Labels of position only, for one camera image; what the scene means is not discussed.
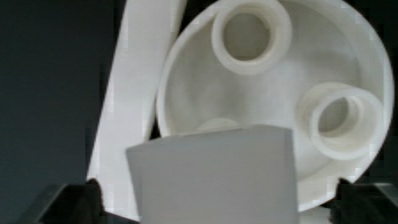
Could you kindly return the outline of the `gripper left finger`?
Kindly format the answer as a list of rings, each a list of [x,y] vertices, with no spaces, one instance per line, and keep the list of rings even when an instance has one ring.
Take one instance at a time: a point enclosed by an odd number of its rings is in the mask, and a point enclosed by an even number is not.
[[[100,183],[50,185],[24,214],[24,224],[107,224]]]

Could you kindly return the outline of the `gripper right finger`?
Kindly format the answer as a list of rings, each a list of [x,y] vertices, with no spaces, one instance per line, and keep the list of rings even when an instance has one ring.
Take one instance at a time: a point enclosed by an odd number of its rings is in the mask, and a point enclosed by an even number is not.
[[[398,187],[340,179],[329,220],[333,224],[398,224]]]

